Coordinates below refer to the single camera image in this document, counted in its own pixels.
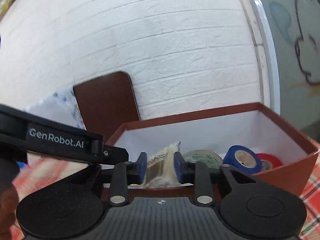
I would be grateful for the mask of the person's left hand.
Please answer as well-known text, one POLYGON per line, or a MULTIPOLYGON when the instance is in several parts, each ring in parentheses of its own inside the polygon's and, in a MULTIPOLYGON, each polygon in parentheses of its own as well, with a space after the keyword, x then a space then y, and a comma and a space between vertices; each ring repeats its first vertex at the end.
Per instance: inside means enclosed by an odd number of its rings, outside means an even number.
POLYGON ((15 223, 18 193, 12 181, 20 168, 15 162, 1 159, 1 239, 12 239, 10 227, 15 223))

